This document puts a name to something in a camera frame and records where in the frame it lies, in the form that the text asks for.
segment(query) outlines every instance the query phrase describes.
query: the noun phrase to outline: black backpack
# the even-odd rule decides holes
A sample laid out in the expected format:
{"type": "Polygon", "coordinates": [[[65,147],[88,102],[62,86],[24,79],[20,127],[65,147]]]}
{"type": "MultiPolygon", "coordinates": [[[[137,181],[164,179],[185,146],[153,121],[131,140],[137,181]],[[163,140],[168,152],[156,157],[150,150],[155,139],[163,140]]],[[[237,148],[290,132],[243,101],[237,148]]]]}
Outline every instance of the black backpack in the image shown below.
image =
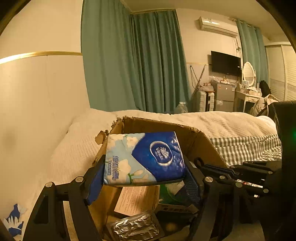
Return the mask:
{"type": "Polygon", "coordinates": [[[260,81],[259,88],[261,89],[262,97],[266,97],[271,94],[270,88],[264,80],[260,81]]]}

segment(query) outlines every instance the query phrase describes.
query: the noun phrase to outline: water bottle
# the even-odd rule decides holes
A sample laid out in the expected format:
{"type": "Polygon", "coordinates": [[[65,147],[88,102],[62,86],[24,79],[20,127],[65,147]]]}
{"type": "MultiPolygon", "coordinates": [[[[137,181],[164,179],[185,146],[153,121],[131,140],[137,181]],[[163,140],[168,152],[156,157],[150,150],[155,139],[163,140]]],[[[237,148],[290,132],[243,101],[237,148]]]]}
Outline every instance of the water bottle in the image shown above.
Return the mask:
{"type": "Polygon", "coordinates": [[[188,109],[185,102],[179,102],[178,106],[175,108],[175,114],[188,113],[188,109]]]}

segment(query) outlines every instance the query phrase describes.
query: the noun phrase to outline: tv screen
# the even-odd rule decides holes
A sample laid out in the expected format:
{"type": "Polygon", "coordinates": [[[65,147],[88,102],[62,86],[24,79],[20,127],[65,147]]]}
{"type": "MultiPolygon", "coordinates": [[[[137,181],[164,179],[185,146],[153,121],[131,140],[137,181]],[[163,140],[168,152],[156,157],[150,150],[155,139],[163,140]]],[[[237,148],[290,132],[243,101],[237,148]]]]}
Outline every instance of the tv screen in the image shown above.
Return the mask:
{"type": "Polygon", "coordinates": [[[241,61],[239,57],[211,51],[212,55],[212,71],[240,76],[241,75],[241,61]]]}

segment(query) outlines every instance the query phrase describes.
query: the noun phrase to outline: tissue pack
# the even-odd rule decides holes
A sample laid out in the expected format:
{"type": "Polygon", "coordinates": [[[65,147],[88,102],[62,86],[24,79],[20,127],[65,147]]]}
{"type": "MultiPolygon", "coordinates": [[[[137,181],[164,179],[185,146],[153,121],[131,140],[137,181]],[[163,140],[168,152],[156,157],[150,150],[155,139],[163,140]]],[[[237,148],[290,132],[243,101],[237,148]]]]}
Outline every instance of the tissue pack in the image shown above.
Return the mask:
{"type": "Polygon", "coordinates": [[[104,184],[140,186],[182,180],[185,165],[175,132],[110,134],[104,184]]]}

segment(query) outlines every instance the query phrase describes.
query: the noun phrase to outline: sliding closet door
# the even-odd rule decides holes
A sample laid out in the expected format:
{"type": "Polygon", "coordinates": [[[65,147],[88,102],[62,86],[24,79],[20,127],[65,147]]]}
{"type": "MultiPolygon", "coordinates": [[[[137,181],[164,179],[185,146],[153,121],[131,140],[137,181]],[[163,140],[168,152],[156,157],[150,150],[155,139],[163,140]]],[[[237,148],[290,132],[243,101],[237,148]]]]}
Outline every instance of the sliding closet door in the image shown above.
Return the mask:
{"type": "Polygon", "coordinates": [[[271,93],[280,101],[285,99],[285,66],[281,46],[266,47],[271,93]]]}
{"type": "Polygon", "coordinates": [[[286,71],[286,98],[296,100],[296,54],[292,46],[282,45],[286,71]]]}

